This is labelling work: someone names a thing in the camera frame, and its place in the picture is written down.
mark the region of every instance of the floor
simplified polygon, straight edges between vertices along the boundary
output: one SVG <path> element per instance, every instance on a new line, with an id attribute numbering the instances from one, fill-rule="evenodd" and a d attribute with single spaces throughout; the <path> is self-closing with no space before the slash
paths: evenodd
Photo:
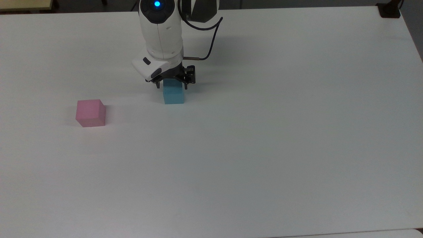
<path id="1" fill-rule="evenodd" d="M 58 8 L 41 13 L 136 11 L 139 0 L 57 0 Z M 220 9 L 301 8 L 335 6 L 374 6 L 389 0 L 220 0 Z M 423 59 L 423 1 L 405 0 L 401 8 L 414 43 Z"/>

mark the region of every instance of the white table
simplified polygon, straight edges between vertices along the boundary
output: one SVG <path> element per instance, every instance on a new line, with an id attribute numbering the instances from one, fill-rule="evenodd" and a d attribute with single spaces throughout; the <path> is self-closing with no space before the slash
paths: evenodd
<path id="1" fill-rule="evenodd" d="M 0 237 L 423 225 L 423 64 L 404 20 L 376 7 L 219 14 L 183 105 L 133 69 L 135 12 L 0 16 Z M 185 55 L 204 56 L 212 32 L 183 30 Z M 87 99 L 107 105 L 105 127 L 74 119 Z"/>

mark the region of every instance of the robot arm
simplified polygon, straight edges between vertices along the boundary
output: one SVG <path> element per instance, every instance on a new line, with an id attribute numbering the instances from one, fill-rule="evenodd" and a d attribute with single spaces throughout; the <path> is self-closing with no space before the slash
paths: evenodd
<path id="1" fill-rule="evenodd" d="M 195 83 L 195 67 L 182 66 L 184 48 L 181 20 L 186 23 L 187 20 L 207 22 L 216 14 L 217 8 L 216 0 L 141 0 L 138 11 L 146 43 L 132 61 L 135 69 L 147 82 L 155 83 L 157 88 L 164 78 L 175 78 L 184 83 L 187 89 L 189 83 Z"/>

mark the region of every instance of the foam block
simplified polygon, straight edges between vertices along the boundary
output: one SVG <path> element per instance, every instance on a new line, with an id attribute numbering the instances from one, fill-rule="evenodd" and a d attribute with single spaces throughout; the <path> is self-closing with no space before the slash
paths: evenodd
<path id="1" fill-rule="evenodd" d="M 106 107 L 100 99 L 78 101 L 75 119 L 82 127 L 104 126 L 106 125 Z"/>
<path id="2" fill-rule="evenodd" d="M 176 79 L 164 79 L 163 98 L 165 99 L 165 104 L 183 104 L 184 89 L 182 83 Z"/>

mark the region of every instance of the pink cube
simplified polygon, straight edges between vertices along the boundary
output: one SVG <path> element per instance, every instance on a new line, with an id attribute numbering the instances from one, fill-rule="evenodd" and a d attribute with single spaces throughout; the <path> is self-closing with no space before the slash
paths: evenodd
<path id="1" fill-rule="evenodd" d="M 75 119 L 82 127 L 104 126 L 106 125 L 106 107 L 100 99 L 78 101 Z"/>

